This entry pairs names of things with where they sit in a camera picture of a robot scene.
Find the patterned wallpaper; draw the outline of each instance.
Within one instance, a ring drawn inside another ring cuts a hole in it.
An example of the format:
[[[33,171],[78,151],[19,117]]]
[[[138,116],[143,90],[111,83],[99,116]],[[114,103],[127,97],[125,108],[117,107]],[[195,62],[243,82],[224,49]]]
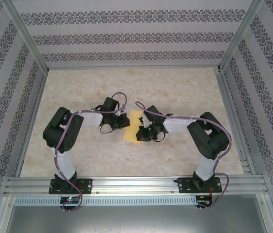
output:
[[[225,75],[256,170],[273,200],[273,1],[263,2]]]
[[[0,2],[0,198],[15,174],[44,78]]]
[[[15,0],[50,68],[218,65],[251,0]]]

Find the metal extrusion bar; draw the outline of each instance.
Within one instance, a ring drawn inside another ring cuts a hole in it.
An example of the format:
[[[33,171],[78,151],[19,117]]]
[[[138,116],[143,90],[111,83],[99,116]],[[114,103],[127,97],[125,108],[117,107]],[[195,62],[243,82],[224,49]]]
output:
[[[165,177],[91,177],[92,193],[85,196],[182,196],[174,182],[179,176]],[[262,175],[230,175],[229,186],[225,194],[268,194]],[[222,188],[226,177],[219,176]],[[50,177],[9,178],[4,196],[39,197],[55,196],[48,193]],[[206,195],[191,193],[189,195]]]

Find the enclosure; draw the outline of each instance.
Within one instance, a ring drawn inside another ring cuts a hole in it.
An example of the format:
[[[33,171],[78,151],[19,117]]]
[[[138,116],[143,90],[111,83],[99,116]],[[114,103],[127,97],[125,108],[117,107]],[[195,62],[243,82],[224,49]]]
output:
[[[90,194],[63,213],[43,130],[59,107],[115,92],[128,117],[140,101],[211,112],[230,132],[215,207],[174,182],[200,161],[190,135],[135,143],[128,128],[85,128],[72,159]],[[273,232],[273,0],[1,0],[0,232],[24,231]]]

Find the black mounting plate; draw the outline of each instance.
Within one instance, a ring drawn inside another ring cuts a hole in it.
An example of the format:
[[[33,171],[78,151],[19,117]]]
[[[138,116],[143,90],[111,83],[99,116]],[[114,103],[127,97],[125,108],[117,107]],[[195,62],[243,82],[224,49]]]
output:
[[[212,187],[213,193],[221,193],[222,186],[218,177],[213,177],[212,181],[201,190],[199,190],[193,183],[192,177],[183,177],[177,179],[179,193],[209,193]]]
[[[72,192],[66,193],[66,191],[56,190],[53,188],[53,183],[55,179],[52,179],[49,187],[49,194],[78,194],[76,189],[73,189]],[[76,179],[76,186],[80,188],[82,194],[91,194],[92,190],[92,179]]]

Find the yellow sponge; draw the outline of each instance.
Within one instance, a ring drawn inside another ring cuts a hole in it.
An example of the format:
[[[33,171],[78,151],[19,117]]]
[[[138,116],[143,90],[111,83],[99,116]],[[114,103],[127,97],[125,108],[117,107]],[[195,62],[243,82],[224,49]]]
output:
[[[123,140],[140,143],[140,141],[136,140],[136,133],[138,132],[139,127],[142,125],[139,120],[139,118],[142,117],[142,114],[143,114],[142,111],[131,110],[130,115],[128,117],[130,120],[130,126],[125,127]]]

